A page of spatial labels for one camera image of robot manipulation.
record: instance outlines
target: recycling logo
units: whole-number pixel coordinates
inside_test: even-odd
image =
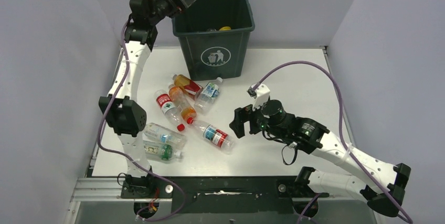
[[[230,51],[224,47],[210,47],[201,54],[201,61],[211,67],[222,66],[229,62],[230,58]]]

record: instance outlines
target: bottle with orange liquid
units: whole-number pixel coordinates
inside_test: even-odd
[[[193,100],[196,100],[201,94],[203,87],[182,74],[172,75],[172,80],[175,86],[180,87],[184,94],[188,95]]]
[[[188,103],[182,89],[175,86],[175,84],[172,82],[168,84],[168,89],[168,94],[181,112],[182,118],[188,124],[191,124],[193,119],[196,118],[196,111],[193,109],[190,103]]]

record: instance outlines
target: plastic bottle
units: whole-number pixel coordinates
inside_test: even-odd
[[[145,126],[144,134],[153,141],[169,144],[182,150],[187,143],[187,138],[184,135],[171,131],[165,127],[155,123],[148,123]]]
[[[182,158],[182,152],[175,150],[174,147],[169,144],[144,141],[144,149],[147,159],[166,161],[174,158]]]
[[[184,94],[195,100],[201,93],[203,87],[182,74],[173,74],[172,80],[175,86],[180,87]]]
[[[230,152],[234,146],[231,136],[209,123],[193,120],[191,126],[204,140],[210,141],[226,153]]]
[[[175,84],[171,82],[168,84],[168,89],[168,94],[181,112],[182,119],[190,124],[193,119],[196,118],[195,109],[188,103],[187,98],[180,87],[175,86]]]
[[[176,126],[179,131],[185,130],[185,126],[182,123],[181,114],[168,96],[167,92],[162,89],[156,91],[154,93],[154,99],[156,100],[157,105],[159,105],[168,121]]]
[[[198,113],[206,114],[210,110],[219,95],[221,84],[222,78],[218,77],[216,80],[208,82],[203,88],[195,101],[195,110]]]

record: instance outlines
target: black base panel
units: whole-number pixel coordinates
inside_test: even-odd
[[[308,191],[295,191],[292,183],[296,176],[267,177],[167,177],[178,184],[186,194],[186,202],[181,214],[191,213],[247,213],[275,211],[279,214],[294,213],[291,197],[313,197]],[[165,192],[168,185],[156,179],[160,190],[159,198],[173,198],[172,210],[179,208],[183,195],[177,188],[171,194]],[[278,192],[278,185],[285,184],[289,193]],[[214,194],[221,191],[227,194]],[[122,188],[122,198],[152,198],[154,191],[144,188],[132,190],[127,184]]]

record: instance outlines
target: dark green trash bin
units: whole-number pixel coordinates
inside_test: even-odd
[[[255,29],[248,0],[197,0],[172,22],[192,80],[241,75],[250,32]],[[231,30],[218,31],[226,26]]]

